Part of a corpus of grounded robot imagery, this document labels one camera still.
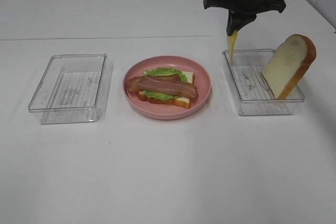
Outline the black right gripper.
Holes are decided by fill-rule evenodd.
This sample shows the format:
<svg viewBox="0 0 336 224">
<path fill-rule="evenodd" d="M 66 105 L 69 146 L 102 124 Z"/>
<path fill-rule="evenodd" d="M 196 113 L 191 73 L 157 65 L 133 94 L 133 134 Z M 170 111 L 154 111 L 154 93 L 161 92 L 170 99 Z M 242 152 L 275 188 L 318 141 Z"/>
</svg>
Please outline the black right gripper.
<svg viewBox="0 0 336 224">
<path fill-rule="evenodd" d="M 271 10 L 282 13 L 286 8 L 284 0 L 203 0 L 203 6 L 205 9 L 218 7 L 228 10 L 227 36 L 253 22 L 259 13 Z"/>
</svg>

